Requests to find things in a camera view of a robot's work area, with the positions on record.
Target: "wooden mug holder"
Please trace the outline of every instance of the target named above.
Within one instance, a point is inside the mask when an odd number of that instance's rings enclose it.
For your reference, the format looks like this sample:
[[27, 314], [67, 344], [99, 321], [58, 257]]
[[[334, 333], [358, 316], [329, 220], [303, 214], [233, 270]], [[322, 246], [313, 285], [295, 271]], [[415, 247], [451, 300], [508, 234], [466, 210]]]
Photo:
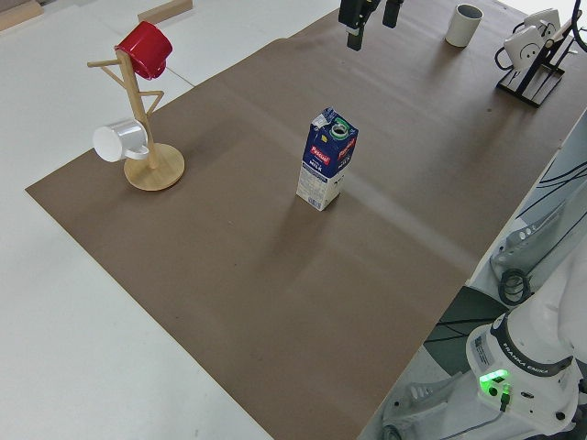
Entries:
[[[167, 144], [155, 143], [150, 130], [149, 116], [163, 97], [163, 91], [141, 92], [138, 89], [137, 77], [132, 68], [132, 61], [122, 50], [116, 50], [115, 60], [91, 61], [88, 67], [101, 68], [110, 78], [120, 84], [128, 95], [132, 113], [147, 131], [147, 148], [149, 155], [146, 159], [125, 161], [125, 175], [131, 185], [144, 191], [160, 191], [169, 188], [183, 175], [185, 162], [182, 153]], [[116, 76], [109, 66], [120, 66], [122, 79]], [[149, 110], [145, 111], [143, 96], [156, 96]]]

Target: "milk carton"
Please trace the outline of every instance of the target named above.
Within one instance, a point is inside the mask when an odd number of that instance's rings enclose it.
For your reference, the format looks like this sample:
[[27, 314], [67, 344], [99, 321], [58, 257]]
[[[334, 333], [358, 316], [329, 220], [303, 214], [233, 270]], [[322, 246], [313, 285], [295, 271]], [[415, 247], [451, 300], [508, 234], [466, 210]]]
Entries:
[[340, 194], [358, 134], [332, 107], [312, 121], [296, 193], [318, 211]]

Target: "white mug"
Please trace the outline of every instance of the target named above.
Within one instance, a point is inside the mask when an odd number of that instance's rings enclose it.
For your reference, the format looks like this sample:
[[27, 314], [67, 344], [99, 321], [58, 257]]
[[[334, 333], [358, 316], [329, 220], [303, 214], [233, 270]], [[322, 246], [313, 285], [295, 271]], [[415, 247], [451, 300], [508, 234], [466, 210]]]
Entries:
[[544, 46], [544, 40], [536, 26], [525, 27], [504, 41], [504, 49], [515, 71], [530, 67], [542, 46]]
[[473, 5], [457, 5], [445, 36], [448, 44], [458, 48], [466, 47], [471, 41], [477, 26], [481, 23], [483, 12]]
[[547, 39], [552, 39], [557, 30], [560, 29], [559, 11], [557, 9], [545, 9], [544, 11], [536, 12], [531, 16], [524, 18], [524, 26], [536, 26], [538, 33], [546, 42]]
[[147, 130], [136, 119], [97, 128], [93, 141], [95, 152], [108, 162], [124, 158], [143, 160], [149, 155]]

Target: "wooden block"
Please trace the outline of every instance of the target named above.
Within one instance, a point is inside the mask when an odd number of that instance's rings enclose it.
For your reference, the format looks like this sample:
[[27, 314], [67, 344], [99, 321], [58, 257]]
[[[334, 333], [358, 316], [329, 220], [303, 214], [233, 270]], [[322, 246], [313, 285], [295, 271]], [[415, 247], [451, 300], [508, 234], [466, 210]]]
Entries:
[[27, 21], [32, 17], [39, 16], [43, 13], [43, 8], [39, 3], [30, 0], [22, 5], [7, 9], [0, 13], [0, 30], [11, 28], [18, 23]]
[[155, 25], [163, 20], [175, 17], [182, 12], [189, 11], [193, 7], [194, 0], [173, 0], [138, 14], [138, 22], [148, 21]]

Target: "black band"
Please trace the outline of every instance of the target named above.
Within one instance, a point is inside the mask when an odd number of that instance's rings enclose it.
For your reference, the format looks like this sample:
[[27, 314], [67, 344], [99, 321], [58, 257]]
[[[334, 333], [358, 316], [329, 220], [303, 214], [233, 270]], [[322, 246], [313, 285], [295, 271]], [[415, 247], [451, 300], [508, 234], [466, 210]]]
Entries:
[[491, 334], [495, 336], [499, 347], [513, 364], [526, 373], [533, 376], [539, 376], [540, 378], [551, 378], [552, 376], [556, 376], [570, 365], [572, 362], [572, 356], [566, 357], [555, 364], [541, 364], [524, 355], [524, 353], [518, 350], [514, 345], [514, 342], [507, 331], [508, 316], [509, 312], [505, 314], [504, 319], [502, 319], [502, 322], [497, 328], [492, 326]]

